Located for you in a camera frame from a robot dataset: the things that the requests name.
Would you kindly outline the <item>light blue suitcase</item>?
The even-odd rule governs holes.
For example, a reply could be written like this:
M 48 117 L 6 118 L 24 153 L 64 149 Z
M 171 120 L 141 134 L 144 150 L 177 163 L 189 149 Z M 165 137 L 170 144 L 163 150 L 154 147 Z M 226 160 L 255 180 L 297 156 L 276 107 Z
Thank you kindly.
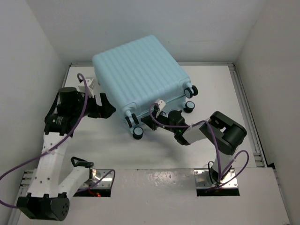
M 166 103 L 165 113 L 194 108 L 187 99 L 198 89 L 154 35 L 96 54 L 92 64 L 109 103 L 137 140 L 143 136 L 142 118 L 158 99 Z

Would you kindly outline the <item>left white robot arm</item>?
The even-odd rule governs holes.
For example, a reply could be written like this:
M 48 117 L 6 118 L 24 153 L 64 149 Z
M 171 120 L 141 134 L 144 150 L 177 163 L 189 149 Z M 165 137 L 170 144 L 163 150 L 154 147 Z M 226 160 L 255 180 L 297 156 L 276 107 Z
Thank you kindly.
M 63 87 L 56 94 L 45 116 L 43 148 L 39 163 L 25 196 L 17 199 L 17 208 L 30 219 L 63 221 L 69 211 L 71 198 L 80 192 L 90 192 L 108 175 L 111 169 L 96 177 L 94 163 L 71 157 L 73 169 L 59 181 L 68 141 L 83 117 L 109 118 L 116 109 L 106 94 L 100 93 L 101 105 L 97 104 L 94 78 L 77 75 L 78 87 Z

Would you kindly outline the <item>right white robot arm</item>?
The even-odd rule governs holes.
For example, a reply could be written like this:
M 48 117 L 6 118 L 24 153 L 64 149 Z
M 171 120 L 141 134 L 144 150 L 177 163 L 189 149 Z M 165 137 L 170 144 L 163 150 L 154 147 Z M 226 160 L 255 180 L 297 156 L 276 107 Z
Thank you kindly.
M 208 120 L 202 120 L 193 125 L 188 125 L 181 113 L 181 110 L 173 110 L 167 116 L 164 114 L 157 116 L 154 110 L 150 115 L 142 117 L 141 121 L 152 130 L 161 127 L 174 133 L 175 140 L 181 145 L 188 146 L 208 139 L 216 150 L 210 177 L 218 184 L 229 172 L 236 149 L 247 136 L 246 129 L 219 111 L 214 112 Z

